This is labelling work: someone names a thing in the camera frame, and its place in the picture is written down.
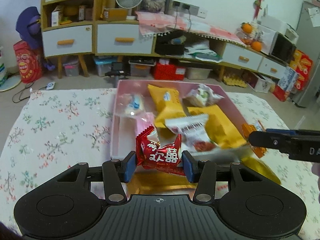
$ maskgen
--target pink wrapper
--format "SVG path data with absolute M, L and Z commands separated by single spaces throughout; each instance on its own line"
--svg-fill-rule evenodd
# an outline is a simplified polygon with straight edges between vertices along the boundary
M 147 129 L 150 125 L 154 125 L 155 116 L 153 113 L 147 112 L 143 113 L 139 118 L 136 118 L 136 137 Z

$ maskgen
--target red candy wrapper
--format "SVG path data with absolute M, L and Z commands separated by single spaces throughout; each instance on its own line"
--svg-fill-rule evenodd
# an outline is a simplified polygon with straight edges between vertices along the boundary
M 156 135 L 156 128 L 149 126 L 136 138 L 137 165 L 145 169 L 184 176 L 181 160 L 181 134 L 178 134 L 173 143 L 160 147 Z

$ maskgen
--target human hand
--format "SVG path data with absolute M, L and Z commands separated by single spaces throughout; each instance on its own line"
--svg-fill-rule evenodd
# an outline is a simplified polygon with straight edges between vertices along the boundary
M 320 163 L 314 163 L 312 165 L 311 171 L 313 174 L 320 177 Z M 320 178 L 318 179 L 318 188 L 320 189 Z

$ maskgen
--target white drawer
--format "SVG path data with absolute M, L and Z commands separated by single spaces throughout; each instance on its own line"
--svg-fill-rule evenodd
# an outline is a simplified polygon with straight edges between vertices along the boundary
M 116 39 L 129 38 L 130 42 Z M 98 25 L 97 53 L 150 54 L 153 37 L 143 37 L 137 24 Z
M 252 70 L 258 69 L 261 60 L 261 55 L 230 43 L 226 45 L 226 49 L 223 53 L 222 59 L 222 61 L 224 62 L 239 65 L 245 68 L 250 68 Z
M 44 55 L 46 57 L 92 52 L 92 25 L 60 28 L 42 33 Z
M 263 58 L 258 69 L 258 72 L 278 79 L 282 78 L 284 71 L 285 66 L 282 66 L 268 58 Z

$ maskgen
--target tiled floor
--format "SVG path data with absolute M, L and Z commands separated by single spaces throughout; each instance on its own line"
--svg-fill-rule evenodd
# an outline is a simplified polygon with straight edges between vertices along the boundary
M 78 77 L 63 77 L 57 79 L 55 74 L 45 75 L 41 79 L 35 82 L 32 86 L 33 89 L 39 89 L 47 85 L 47 83 L 55 81 L 56 85 L 54 89 L 67 90 L 67 89 L 89 89 L 89 88 L 110 88 L 112 85 L 108 83 L 106 78 L 98 77 L 91 74 L 89 78 L 83 76 Z M 315 102 L 312 102 L 308 108 L 298 108 L 291 102 L 280 102 L 273 94 L 268 93 L 256 93 L 250 87 L 240 88 L 227 86 L 223 83 L 216 81 L 215 79 L 198 80 L 193 82 L 217 84 L 223 87 L 227 92 L 238 93 L 252 93 L 260 98 L 265 99 L 270 106 L 276 111 L 276 113 L 284 120 L 290 129 L 293 129 L 297 122 L 303 115 L 306 116 L 303 122 L 302 129 L 320 130 L 320 106 Z M 6 138 L 10 132 L 11 127 L 20 114 L 22 107 L 27 103 L 27 99 L 20 103 L 13 103 L 12 96 L 23 89 L 25 84 L 20 83 L 16 88 L 0 93 L 0 150 L 2 151 Z M 21 98 L 28 96 L 30 92 L 25 90 Z

